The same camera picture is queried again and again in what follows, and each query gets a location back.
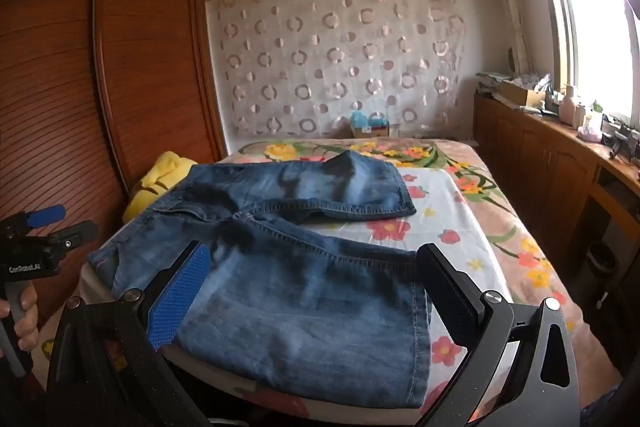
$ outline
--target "bolt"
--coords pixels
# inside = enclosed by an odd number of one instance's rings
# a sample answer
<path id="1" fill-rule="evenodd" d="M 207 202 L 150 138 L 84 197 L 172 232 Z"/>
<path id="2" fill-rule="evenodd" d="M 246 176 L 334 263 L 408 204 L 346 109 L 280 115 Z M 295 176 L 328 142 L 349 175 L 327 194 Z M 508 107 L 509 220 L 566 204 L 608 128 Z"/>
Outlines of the bolt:
<path id="1" fill-rule="evenodd" d="M 490 290 L 484 294 L 484 298 L 493 304 L 500 304 L 502 302 L 502 295 L 498 292 Z"/>
<path id="2" fill-rule="evenodd" d="M 74 308 L 78 308 L 81 302 L 82 302 L 81 298 L 77 296 L 73 296 L 66 302 L 66 307 L 69 308 L 70 310 L 73 310 Z"/>
<path id="3" fill-rule="evenodd" d="M 557 312 L 560 309 L 560 302 L 558 302 L 558 299 L 549 297 L 548 299 L 545 299 L 545 306 L 550 310 Z"/>
<path id="4" fill-rule="evenodd" d="M 132 288 L 124 292 L 124 299 L 127 302 L 135 302 L 140 299 L 142 292 L 138 288 Z"/>

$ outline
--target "trash can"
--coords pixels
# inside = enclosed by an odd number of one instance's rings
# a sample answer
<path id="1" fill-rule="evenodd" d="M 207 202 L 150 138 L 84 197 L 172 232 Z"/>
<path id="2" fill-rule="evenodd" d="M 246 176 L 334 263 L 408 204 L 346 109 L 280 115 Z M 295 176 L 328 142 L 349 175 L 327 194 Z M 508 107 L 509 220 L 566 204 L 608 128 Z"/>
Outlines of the trash can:
<path id="1" fill-rule="evenodd" d="M 607 280 L 618 267 L 616 256 L 602 241 L 591 243 L 572 284 L 572 298 L 580 305 L 590 305 L 602 297 Z"/>

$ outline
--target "hand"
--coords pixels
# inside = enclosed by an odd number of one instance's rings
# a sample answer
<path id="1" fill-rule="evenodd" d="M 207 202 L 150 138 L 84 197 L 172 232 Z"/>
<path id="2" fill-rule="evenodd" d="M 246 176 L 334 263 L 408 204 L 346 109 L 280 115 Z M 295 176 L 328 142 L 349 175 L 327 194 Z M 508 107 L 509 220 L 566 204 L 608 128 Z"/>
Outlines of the hand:
<path id="1" fill-rule="evenodd" d="M 20 295 L 24 317 L 15 324 L 15 334 L 18 335 L 18 347 L 23 351 L 30 351 L 38 343 L 38 295 L 33 283 L 30 283 Z M 0 319 L 9 315 L 9 303 L 0 299 Z M 4 357 L 0 349 L 0 358 Z"/>

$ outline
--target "wardrobe door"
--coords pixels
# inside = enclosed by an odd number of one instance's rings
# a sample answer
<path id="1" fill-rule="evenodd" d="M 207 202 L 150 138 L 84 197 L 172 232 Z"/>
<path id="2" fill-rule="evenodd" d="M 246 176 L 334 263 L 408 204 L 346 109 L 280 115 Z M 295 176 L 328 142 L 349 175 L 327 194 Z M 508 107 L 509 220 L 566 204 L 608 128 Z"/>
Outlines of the wardrobe door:
<path id="1" fill-rule="evenodd" d="M 70 252 L 62 273 L 36 280 L 46 320 L 70 295 L 84 254 L 117 230 L 126 204 L 93 79 L 92 0 L 0 0 L 0 219 L 64 204 L 98 239 Z"/>
<path id="2" fill-rule="evenodd" d="M 194 0 L 94 0 L 94 12 L 98 86 L 127 185 L 164 151 L 218 160 Z"/>

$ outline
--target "yellow stuffed animal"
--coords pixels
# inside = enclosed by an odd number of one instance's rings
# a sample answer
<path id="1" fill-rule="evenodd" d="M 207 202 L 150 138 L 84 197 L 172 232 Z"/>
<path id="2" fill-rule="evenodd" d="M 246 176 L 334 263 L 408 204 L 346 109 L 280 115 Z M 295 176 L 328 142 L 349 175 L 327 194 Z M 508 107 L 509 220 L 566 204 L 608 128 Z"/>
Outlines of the yellow stuffed animal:
<path id="1" fill-rule="evenodd" d="M 131 191 L 131 200 L 124 211 L 122 221 L 128 223 L 151 203 L 156 201 L 167 190 L 186 178 L 192 165 L 196 162 L 188 158 L 180 158 L 176 153 L 163 153 L 151 167 L 151 170 Z"/>

